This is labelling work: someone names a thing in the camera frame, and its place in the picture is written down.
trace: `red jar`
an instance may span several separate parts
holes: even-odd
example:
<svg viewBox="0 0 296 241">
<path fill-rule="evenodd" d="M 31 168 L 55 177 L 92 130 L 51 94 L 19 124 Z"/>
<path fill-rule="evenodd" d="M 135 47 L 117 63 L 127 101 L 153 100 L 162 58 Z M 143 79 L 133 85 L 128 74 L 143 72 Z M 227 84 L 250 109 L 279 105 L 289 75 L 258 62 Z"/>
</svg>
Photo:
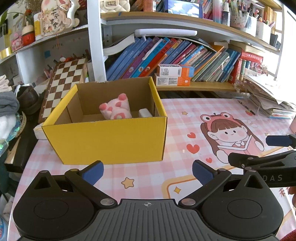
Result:
<svg viewBox="0 0 296 241">
<path fill-rule="evenodd" d="M 29 25 L 29 22 L 26 23 L 27 26 L 25 26 L 22 30 L 22 44 L 23 46 L 29 45 L 33 42 L 35 42 L 35 32 L 33 25 Z"/>
</svg>

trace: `gray towel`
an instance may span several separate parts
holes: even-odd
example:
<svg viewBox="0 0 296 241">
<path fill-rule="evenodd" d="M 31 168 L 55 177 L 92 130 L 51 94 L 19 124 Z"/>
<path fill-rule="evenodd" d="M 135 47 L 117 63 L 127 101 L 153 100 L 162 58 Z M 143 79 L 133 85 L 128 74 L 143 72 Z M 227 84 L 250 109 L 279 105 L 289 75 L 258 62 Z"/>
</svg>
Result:
<svg viewBox="0 0 296 241">
<path fill-rule="evenodd" d="M 12 91 L 0 93 L 0 117 L 4 115 L 14 115 L 20 104 Z"/>
</svg>

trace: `metal rivet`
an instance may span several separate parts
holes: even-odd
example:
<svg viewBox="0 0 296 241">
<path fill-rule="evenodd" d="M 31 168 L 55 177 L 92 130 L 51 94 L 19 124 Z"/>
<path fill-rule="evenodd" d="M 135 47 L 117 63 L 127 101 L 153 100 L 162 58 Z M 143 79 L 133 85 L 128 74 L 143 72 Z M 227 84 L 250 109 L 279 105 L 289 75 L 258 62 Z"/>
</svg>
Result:
<svg viewBox="0 0 296 241">
<path fill-rule="evenodd" d="M 195 204 L 195 200 L 193 200 L 192 198 L 184 198 L 181 203 L 183 205 L 186 205 L 186 206 L 192 206 Z"/>
<path fill-rule="evenodd" d="M 104 205 L 104 206 L 110 206 L 112 204 L 114 204 L 115 201 L 111 198 L 104 198 L 101 200 L 101 204 Z"/>
</svg>

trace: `human hand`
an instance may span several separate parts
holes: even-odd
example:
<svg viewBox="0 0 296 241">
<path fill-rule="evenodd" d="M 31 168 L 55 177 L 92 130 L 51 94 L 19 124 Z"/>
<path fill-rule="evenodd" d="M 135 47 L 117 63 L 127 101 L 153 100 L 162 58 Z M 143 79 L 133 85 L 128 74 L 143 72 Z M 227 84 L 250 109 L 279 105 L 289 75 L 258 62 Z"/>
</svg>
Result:
<svg viewBox="0 0 296 241">
<path fill-rule="evenodd" d="M 294 207 L 296 207 L 296 186 L 295 187 L 290 187 L 288 194 L 292 195 L 294 194 L 293 198 L 292 198 L 292 204 L 294 205 Z"/>
</svg>

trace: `pink plush toy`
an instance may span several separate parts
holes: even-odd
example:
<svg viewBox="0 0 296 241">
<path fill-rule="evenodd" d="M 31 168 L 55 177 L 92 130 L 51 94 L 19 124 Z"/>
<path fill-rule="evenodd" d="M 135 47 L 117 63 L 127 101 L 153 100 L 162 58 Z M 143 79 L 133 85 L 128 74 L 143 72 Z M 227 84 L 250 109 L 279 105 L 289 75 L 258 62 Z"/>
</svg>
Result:
<svg viewBox="0 0 296 241">
<path fill-rule="evenodd" d="M 99 108 L 106 120 L 132 118 L 128 98 L 124 93 L 108 103 L 101 104 Z"/>
</svg>

